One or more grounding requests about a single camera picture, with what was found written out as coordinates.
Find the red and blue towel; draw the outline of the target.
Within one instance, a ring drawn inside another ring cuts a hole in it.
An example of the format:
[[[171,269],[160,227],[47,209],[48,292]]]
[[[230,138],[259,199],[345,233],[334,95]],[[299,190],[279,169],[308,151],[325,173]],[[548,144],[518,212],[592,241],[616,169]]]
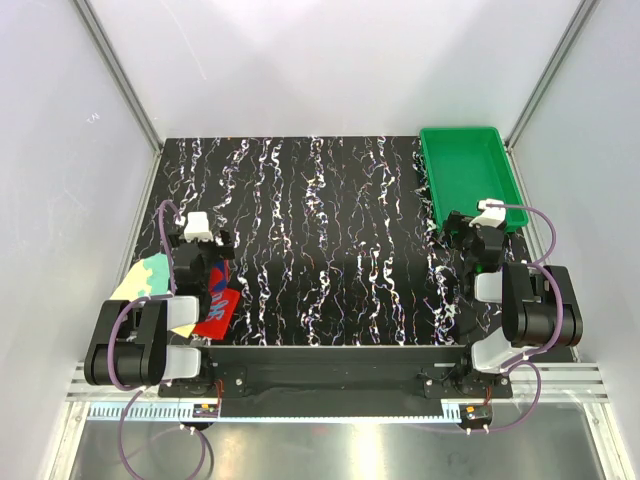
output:
[[[216,262],[210,273],[202,306],[203,317],[192,333],[216,341],[224,339],[232,316],[240,301],[241,293],[229,286],[231,273],[228,260]]]

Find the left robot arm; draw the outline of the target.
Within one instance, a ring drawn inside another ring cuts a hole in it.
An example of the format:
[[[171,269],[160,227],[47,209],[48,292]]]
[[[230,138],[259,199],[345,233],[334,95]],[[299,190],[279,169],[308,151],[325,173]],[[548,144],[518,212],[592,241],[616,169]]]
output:
[[[229,285],[232,236],[172,234],[169,242],[168,253],[135,263],[102,304],[83,364],[88,384],[129,391],[180,380],[196,396],[214,388],[201,350],[172,345],[168,335],[225,337],[240,300]]]

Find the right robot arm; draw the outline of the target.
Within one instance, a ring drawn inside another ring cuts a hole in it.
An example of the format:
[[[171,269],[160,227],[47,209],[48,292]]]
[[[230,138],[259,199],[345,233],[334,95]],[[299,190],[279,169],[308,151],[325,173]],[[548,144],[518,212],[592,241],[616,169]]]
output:
[[[471,343],[455,366],[439,380],[463,396],[488,393],[510,372],[555,347],[573,347],[584,327],[569,271],[548,265],[557,233],[540,210],[496,199],[478,202],[479,214],[449,213],[444,230],[462,254],[461,288],[470,300],[501,305],[501,324]],[[507,213],[525,211],[545,221],[551,244],[537,260],[506,262]]]

